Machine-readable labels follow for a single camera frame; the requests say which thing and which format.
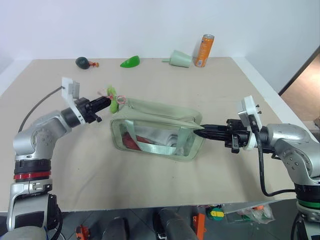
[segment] black cable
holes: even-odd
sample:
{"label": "black cable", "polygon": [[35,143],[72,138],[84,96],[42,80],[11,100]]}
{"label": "black cable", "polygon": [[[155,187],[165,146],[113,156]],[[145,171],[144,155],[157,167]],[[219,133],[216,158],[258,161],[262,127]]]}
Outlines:
{"label": "black cable", "polygon": [[300,214],[297,213],[296,216],[295,216],[295,218],[294,218],[294,221],[293,221],[293,223],[292,223],[291,235],[290,235],[290,236],[291,236],[291,237],[290,237],[291,240],[294,240],[294,238],[295,238],[295,229],[296,229],[296,225],[297,225],[297,222],[298,222],[299,217],[300,217]]}
{"label": "black cable", "polygon": [[62,230],[63,217],[60,208],[58,207],[58,218],[59,218],[59,227],[57,228],[55,234],[51,238],[51,240],[57,240]]}
{"label": "black cable", "polygon": [[34,110],[36,110],[36,108],[43,103],[44,100],[46,100],[47,98],[49,98],[51,95],[55,94],[56,92],[58,92],[60,89],[62,89],[62,86],[58,87],[56,90],[53,90],[52,92],[50,92],[48,95],[46,95],[44,98],[42,98],[36,105],[34,105],[34,107],[28,112],[28,114],[25,116],[25,118],[23,119],[18,133],[20,133],[22,131],[22,129],[24,128],[24,125],[26,123],[26,121],[28,120],[28,118],[30,117],[30,115],[33,113]]}
{"label": "black cable", "polygon": [[259,135],[259,130],[252,130],[252,132],[255,135],[257,147],[258,147],[258,155],[259,155],[259,173],[260,173],[260,186],[263,194],[267,197],[272,197],[278,194],[283,194],[283,193],[295,193],[296,190],[294,189],[284,189],[284,190],[279,190],[271,193],[267,193],[266,191],[266,184],[265,184],[265,167],[264,167],[264,153],[262,149],[262,143]]}

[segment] green ring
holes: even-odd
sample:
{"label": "green ring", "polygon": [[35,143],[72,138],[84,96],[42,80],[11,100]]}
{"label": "green ring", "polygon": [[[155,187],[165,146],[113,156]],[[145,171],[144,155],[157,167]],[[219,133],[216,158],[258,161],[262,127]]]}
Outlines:
{"label": "green ring", "polygon": [[299,204],[307,208],[320,209],[320,202],[310,202],[310,201],[302,201],[298,200]]}

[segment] red ring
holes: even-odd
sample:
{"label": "red ring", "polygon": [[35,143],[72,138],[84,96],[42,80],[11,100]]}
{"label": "red ring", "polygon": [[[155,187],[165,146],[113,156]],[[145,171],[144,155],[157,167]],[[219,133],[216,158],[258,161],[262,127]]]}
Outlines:
{"label": "red ring", "polygon": [[51,175],[51,171],[29,172],[29,173],[16,174],[13,176],[13,179],[14,180],[33,179],[33,178],[49,177],[50,175]]}

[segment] can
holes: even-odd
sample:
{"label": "can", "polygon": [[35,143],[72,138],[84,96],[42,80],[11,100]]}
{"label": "can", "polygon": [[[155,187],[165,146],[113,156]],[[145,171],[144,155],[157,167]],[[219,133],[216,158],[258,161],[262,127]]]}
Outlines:
{"label": "can", "polygon": [[214,41],[215,41],[215,36],[210,34],[203,35],[198,56],[195,59],[195,65],[197,67],[203,68],[206,65],[206,62],[209,57],[211,47],[214,44]]}

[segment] white table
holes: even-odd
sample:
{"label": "white table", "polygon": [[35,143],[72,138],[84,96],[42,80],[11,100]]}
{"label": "white table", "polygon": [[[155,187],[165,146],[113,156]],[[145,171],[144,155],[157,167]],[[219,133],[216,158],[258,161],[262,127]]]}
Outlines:
{"label": "white table", "polygon": [[[79,69],[74,59],[34,60],[0,96],[0,211],[7,211],[8,207],[15,157],[12,141],[19,125],[35,103],[61,85],[62,77],[80,83],[81,97],[97,98],[98,90],[112,84],[119,95],[198,110],[203,115],[203,124],[224,125],[227,119],[238,119],[236,103],[248,95],[260,105],[264,125],[286,122],[285,117],[292,115],[245,58],[234,60],[248,77],[228,57],[210,58],[204,68],[175,67],[154,58],[141,59],[140,65],[134,68],[119,67],[123,59],[97,60],[100,67],[88,70]],[[61,95],[56,93],[37,108],[25,127],[44,114],[66,107]],[[98,115],[102,122],[77,126],[56,144],[51,160],[52,193],[57,195],[63,211],[242,203],[295,197],[294,193],[275,197],[262,194],[256,149],[233,154],[230,148],[224,147],[224,142],[206,140],[197,159],[189,163],[120,151],[112,142],[109,110]],[[294,115],[287,122],[300,124]],[[265,155],[264,162],[269,192],[294,187],[280,160]]]}

